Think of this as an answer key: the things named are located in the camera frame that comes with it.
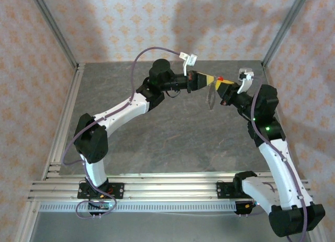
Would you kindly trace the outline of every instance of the gray stone floor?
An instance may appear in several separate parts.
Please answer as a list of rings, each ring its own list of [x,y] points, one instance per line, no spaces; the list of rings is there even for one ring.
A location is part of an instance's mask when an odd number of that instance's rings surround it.
[[[139,62],[135,85],[148,76],[152,62]],[[68,141],[79,117],[101,113],[130,95],[130,62],[86,64],[71,119]],[[250,67],[256,77],[265,75],[260,61],[197,61],[192,70],[237,81],[239,68]],[[176,73],[181,62],[172,62]],[[265,159],[247,132],[247,122],[234,106],[221,106],[216,97],[213,110],[206,102],[208,88],[165,100],[154,110],[121,126],[109,138],[105,157],[108,174],[151,172],[199,172],[268,170]],[[72,147],[66,161],[79,159]],[[81,164],[62,167],[61,174],[83,174]]]

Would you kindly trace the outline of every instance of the enclosure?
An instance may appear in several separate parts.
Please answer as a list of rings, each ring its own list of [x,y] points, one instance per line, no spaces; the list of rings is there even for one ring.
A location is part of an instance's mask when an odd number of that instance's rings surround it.
[[[245,119],[218,96],[210,109],[208,87],[165,95],[155,109],[118,128],[108,139],[104,164],[111,180],[125,183],[124,199],[100,221],[75,216],[84,170],[81,163],[61,165],[65,147],[81,115],[107,111],[129,97],[132,62],[157,46],[196,54],[190,70],[237,81],[239,69],[248,67],[277,89],[276,117],[292,159],[305,188],[326,210],[306,241],[333,241],[334,5],[1,0],[0,240],[89,241],[98,234],[97,240],[112,241],[286,240],[275,236],[266,215],[238,218],[233,201],[218,201],[215,183],[232,180],[237,171],[274,180]],[[178,55],[151,50],[136,63],[135,88],[160,58],[170,61],[173,72],[183,72]],[[255,91],[253,84],[248,93]],[[71,146],[65,160],[78,159]]]

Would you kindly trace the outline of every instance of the patterned wallpaper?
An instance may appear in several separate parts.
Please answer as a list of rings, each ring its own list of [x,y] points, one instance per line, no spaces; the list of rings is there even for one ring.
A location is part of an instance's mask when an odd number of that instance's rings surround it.
[[[107,62],[155,45],[199,60],[260,60],[294,0],[45,1],[77,61]]]
[[[335,0],[307,0],[270,63],[291,151],[335,241]]]
[[[0,1],[0,241],[13,241],[73,70],[33,0]]]

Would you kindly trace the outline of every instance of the white bracket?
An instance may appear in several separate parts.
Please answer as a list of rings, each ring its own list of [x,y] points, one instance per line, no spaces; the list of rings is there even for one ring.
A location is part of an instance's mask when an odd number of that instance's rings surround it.
[[[187,76],[186,66],[193,67],[198,56],[194,54],[188,55],[184,52],[180,52],[179,57],[184,60],[183,72],[184,72],[184,76]]]
[[[242,92],[248,91],[248,89],[252,85],[253,76],[254,73],[250,68],[241,68],[239,70],[239,81],[242,81],[242,85],[237,91],[237,94],[241,94]]]

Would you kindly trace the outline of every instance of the orange wallpaper pattern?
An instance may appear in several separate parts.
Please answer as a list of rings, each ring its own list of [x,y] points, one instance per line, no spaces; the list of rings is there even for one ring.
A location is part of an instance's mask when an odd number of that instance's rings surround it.
[[[270,63],[282,124],[335,241],[335,0],[307,0]]]
[[[73,70],[33,0],[0,1],[0,241],[13,241]]]
[[[155,45],[199,60],[260,60],[294,0],[45,1],[77,61],[108,62]]]

